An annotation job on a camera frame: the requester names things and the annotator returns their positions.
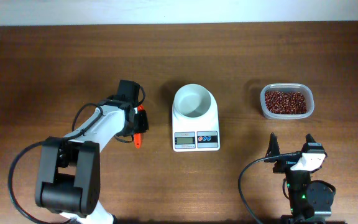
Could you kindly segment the orange measuring scoop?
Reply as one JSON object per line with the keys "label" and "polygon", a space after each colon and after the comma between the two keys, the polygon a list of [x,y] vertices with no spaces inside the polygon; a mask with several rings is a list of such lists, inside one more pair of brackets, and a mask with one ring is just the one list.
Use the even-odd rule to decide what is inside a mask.
{"label": "orange measuring scoop", "polygon": [[[144,107],[142,105],[138,106],[137,107],[137,110],[138,111],[142,111],[144,110]],[[143,138],[143,133],[136,133],[134,134],[134,144],[135,144],[135,147],[137,149],[140,149],[141,145],[142,145],[142,138]]]}

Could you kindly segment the red beans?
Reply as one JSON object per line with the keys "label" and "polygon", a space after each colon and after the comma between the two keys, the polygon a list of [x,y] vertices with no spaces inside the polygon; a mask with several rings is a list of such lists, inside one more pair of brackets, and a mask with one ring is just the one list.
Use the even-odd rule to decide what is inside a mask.
{"label": "red beans", "polygon": [[305,114],[306,98],[300,92],[267,91],[265,104],[275,114]]}

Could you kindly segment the white bowl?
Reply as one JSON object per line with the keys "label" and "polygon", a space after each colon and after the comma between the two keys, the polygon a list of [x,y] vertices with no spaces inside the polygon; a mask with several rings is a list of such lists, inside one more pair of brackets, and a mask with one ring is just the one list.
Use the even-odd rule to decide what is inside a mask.
{"label": "white bowl", "polygon": [[203,86],[187,84],[182,86],[173,99],[173,112],[177,117],[196,119],[204,116],[212,105],[212,96]]}

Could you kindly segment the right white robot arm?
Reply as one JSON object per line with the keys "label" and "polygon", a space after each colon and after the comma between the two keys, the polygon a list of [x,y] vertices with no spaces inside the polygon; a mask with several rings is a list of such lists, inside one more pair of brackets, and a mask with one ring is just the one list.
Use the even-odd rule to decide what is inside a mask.
{"label": "right white robot arm", "polygon": [[273,173],[285,174],[282,187],[291,210],[291,214],[280,217],[280,223],[325,223],[332,215],[335,186],[311,179],[311,175],[322,168],[327,153],[312,135],[307,134],[305,139],[301,150],[282,154],[277,136],[270,134],[265,156],[274,164]]}

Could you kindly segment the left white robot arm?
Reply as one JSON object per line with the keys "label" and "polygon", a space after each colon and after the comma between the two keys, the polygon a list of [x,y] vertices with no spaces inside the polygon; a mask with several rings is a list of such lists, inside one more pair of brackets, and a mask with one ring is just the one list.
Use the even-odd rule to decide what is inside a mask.
{"label": "left white robot arm", "polygon": [[115,223],[99,201],[100,154],[115,139],[131,143],[145,133],[147,114],[140,110],[145,91],[138,83],[121,80],[115,95],[94,104],[94,113],[72,126],[62,138],[42,143],[35,203],[78,223]]}

